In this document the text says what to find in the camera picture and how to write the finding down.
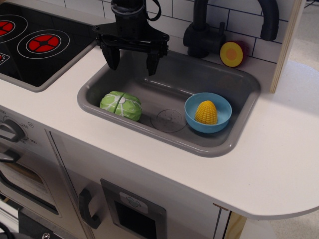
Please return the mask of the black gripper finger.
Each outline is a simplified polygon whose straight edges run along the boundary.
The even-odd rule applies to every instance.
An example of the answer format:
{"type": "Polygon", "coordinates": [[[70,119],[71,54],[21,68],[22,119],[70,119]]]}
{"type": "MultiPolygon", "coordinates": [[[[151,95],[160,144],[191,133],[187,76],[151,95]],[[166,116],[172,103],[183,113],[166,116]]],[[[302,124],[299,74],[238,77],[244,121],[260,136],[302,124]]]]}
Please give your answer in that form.
{"type": "Polygon", "coordinates": [[[147,70],[149,73],[149,76],[154,75],[156,73],[158,64],[160,60],[160,54],[159,52],[151,52],[148,53],[147,56],[147,70]]]}
{"type": "Polygon", "coordinates": [[[108,66],[116,70],[120,61],[120,50],[113,46],[102,46],[101,49],[108,66]]]}

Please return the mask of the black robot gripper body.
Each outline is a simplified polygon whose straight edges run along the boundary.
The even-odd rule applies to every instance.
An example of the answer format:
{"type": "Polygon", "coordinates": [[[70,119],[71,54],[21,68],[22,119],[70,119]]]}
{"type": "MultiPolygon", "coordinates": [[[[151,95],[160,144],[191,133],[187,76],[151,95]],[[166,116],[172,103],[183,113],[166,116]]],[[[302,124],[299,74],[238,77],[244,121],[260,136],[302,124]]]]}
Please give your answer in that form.
{"type": "Polygon", "coordinates": [[[121,49],[155,54],[159,57],[168,53],[169,35],[151,27],[147,22],[136,26],[115,22],[100,24],[95,25],[93,31],[107,57],[119,55],[121,49]]]}

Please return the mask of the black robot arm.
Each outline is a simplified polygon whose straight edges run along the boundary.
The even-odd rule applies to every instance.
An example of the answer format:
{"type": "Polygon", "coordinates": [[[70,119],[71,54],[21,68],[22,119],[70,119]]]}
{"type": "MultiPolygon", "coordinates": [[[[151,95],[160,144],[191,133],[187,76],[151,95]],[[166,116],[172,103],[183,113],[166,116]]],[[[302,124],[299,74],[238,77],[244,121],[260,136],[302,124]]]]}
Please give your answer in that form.
{"type": "Polygon", "coordinates": [[[168,53],[169,35],[149,25],[161,16],[160,3],[156,0],[158,13],[150,18],[145,0],[113,0],[111,10],[115,15],[114,23],[93,26],[96,40],[108,66],[116,70],[120,62],[120,50],[146,53],[149,75],[156,73],[159,61],[168,53]]]}

